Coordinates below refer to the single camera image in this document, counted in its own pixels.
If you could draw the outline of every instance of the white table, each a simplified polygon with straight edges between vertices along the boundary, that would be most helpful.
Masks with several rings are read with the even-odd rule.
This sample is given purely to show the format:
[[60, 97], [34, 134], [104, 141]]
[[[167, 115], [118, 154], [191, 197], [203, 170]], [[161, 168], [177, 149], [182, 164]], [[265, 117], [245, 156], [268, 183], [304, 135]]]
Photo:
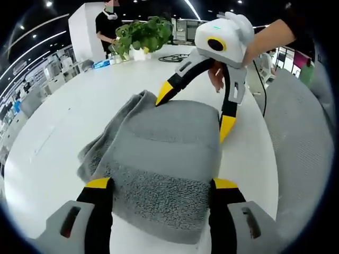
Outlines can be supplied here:
[[[32, 115], [16, 139], [5, 167], [9, 211], [31, 238], [45, 229], [46, 219], [84, 183], [76, 176], [77, 154], [95, 139], [132, 94], [147, 89], [158, 94], [176, 67], [160, 56], [189, 53], [190, 46], [166, 46], [152, 60], [125, 62], [82, 73], [50, 96]], [[200, 75], [176, 99], [191, 99], [221, 108], [207, 74]], [[238, 183], [273, 218], [278, 205], [278, 174], [271, 139], [249, 91], [238, 109], [234, 129], [223, 143], [220, 177]], [[113, 216], [112, 253], [209, 253], [209, 227], [197, 246], [169, 243], [145, 234]]]

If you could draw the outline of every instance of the face mask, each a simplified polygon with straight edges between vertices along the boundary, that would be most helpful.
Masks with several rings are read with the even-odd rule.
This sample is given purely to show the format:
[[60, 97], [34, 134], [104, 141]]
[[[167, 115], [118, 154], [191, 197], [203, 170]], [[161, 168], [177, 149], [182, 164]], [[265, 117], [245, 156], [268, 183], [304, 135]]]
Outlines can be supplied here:
[[109, 13], [114, 13], [114, 7], [113, 6], [106, 6], [105, 11]]
[[116, 20], [118, 18], [118, 16], [115, 13], [110, 14], [107, 13], [105, 10], [103, 10], [103, 13], [107, 16], [107, 19], [109, 20]]

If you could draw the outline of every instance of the human hand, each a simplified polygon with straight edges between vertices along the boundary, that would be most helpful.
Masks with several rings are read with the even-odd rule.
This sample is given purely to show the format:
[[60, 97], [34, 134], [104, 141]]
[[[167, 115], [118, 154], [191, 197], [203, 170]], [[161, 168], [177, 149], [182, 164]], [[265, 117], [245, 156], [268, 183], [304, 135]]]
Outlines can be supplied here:
[[[249, 65], [254, 58], [258, 56], [256, 47], [254, 44], [249, 44], [244, 55], [242, 67]], [[220, 89], [224, 87], [224, 73], [222, 71], [221, 62], [215, 61], [214, 66], [208, 71], [208, 76], [212, 82], [212, 85], [216, 88], [217, 93], [220, 92]]]
[[222, 81], [224, 73], [222, 72], [221, 62], [215, 61], [214, 66], [208, 70], [208, 76], [217, 93], [219, 93], [220, 89], [224, 87], [224, 82]]

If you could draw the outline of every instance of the green leaves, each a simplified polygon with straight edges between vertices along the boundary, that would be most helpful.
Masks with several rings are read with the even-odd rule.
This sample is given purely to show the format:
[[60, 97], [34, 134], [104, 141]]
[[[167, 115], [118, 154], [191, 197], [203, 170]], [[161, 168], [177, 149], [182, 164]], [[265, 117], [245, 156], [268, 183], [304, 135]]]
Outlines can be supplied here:
[[124, 45], [126, 48], [130, 48], [131, 44], [132, 44], [132, 37], [131, 36], [125, 36], [125, 37], [121, 37], [119, 39], [119, 42]]
[[115, 33], [118, 37], [123, 37], [129, 33], [129, 25], [122, 25], [121, 27], [117, 28]]
[[141, 48], [141, 43], [140, 43], [140, 41], [135, 41], [135, 42], [133, 42], [133, 48], [135, 49], [135, 50], [139, 50], [140, 48]]
[[166, 44], [172, 33], [172, 24], [160, 17], [152, 17], [148, 22], [133, 21], [116, 30], [120, 37], [117, 47], [114, 47], [119, 55], [128, 53], [130, 46], [139, 50], [148, 48], [154, 52]]

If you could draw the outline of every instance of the pink sign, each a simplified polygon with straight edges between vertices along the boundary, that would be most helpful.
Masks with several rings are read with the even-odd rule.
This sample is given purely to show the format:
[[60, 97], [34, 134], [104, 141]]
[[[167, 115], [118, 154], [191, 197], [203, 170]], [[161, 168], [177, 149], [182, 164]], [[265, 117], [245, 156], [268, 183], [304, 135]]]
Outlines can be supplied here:
[[308, 58], [305, 57], [303, 54], [295, 51], [295, 58], [293, 64], [295, 64], [300, 69], [307, 63]]

